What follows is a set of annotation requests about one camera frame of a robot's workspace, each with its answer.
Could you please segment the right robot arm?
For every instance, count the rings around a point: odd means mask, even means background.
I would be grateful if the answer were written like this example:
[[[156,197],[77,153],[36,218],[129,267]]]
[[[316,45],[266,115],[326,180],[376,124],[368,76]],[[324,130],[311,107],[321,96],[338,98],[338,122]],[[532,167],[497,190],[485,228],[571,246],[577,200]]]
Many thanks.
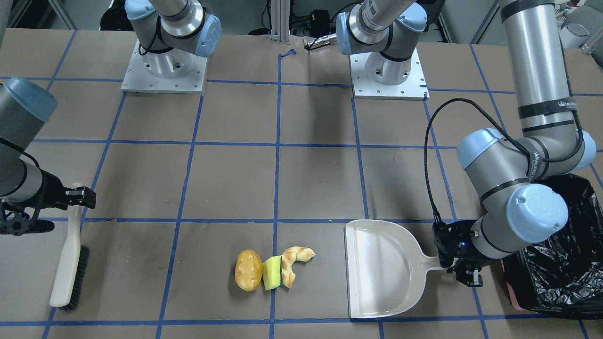
[[[209,57],[219,44],[220,19],[198,0],[126,0],[123,9],[137,34],[138,54],[154,76],[178,72],[184,55]],[[56,106],[47,90],[28,79],[13,77],[1,86],[2,234],[52,231],[54,223],[39,218],[44,209],[96,206],[97,195],[89,187],[67,187],[34,157],[23,160]]]

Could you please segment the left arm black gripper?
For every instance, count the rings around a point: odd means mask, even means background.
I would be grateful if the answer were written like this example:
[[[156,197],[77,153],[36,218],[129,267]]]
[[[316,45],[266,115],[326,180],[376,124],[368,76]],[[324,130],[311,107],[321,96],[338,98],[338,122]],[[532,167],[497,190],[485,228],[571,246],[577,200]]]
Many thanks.
[[[472,243],[472,226],[475,219],[444,223],[436,219],[433,224],[434,243],[440,266],[447,273],[455,272],[455,279],[468,287],[482,287],[481,255]]]

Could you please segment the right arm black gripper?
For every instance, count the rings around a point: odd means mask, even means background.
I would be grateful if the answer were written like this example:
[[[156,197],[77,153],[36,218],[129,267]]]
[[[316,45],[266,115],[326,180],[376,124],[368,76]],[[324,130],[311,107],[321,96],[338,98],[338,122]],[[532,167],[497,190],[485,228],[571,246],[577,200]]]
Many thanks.
[[[52,222],[39,220],[40,211],[46,208],[96,208],[97,194],[89,187],[64,187],[59,178],[39,169],[26,172],[30,173],[35,174],[32,181],[24,180],[17,191],[1,198],[1,234],[20,236],[52,231]]]

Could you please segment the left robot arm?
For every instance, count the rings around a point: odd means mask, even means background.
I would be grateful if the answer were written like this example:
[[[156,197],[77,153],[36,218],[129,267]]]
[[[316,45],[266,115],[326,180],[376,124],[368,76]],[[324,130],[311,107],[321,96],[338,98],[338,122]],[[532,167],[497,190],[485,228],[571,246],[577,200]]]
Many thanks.
[[[538,181],[586,167],[597,149],[579,121],[555,1],[502,0],[500,9],[522,137],[510,137],[469,99],[446,101],[473,105],[492,124],[465,137],[456,149],[487,212],[477,220],[446,224],[428,192],[440,266],[468,287],[482,286],[483,267],[547,240],[566,225],[566,202]]]

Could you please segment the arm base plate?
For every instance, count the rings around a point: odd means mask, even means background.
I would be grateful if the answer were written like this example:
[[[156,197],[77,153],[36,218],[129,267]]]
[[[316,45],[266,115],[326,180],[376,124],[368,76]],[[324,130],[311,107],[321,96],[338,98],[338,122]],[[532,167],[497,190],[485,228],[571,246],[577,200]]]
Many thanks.
[[[173,49],[163,54],[141,55],[139,41],[134,45],[123,92],[153,94],[202,94],[209,58]]]
[[[349,56],[355,98],[429,99],[424,70],[417,49],[410,59],[394,62],[379,52]]]

